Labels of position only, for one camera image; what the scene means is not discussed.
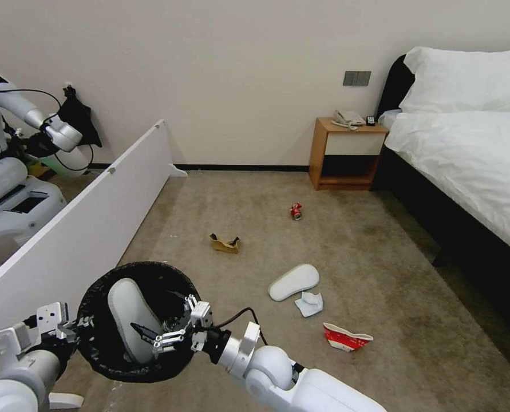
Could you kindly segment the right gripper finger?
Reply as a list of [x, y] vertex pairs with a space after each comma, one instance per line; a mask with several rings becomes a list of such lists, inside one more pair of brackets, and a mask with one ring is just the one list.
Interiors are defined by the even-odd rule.
[[187, 327], [190, 322], [191, 312], [197, 304], [197, 295], [190, 293], [189, 295], [183, 295], [176, 291], [168, 291], [173, 296], [179, 298], [182, 303], [182, 309], [180, 313], [170, 315], [165, 321], [166, 327]]
[[171, 332], [157, 334], [150, 328], [131, 322], [130, 326], [139, 336], [140, 343], [135, 344], [135, 355], [160, 355], [171, 351], [191, 351], [193, 327], [187, 326]]

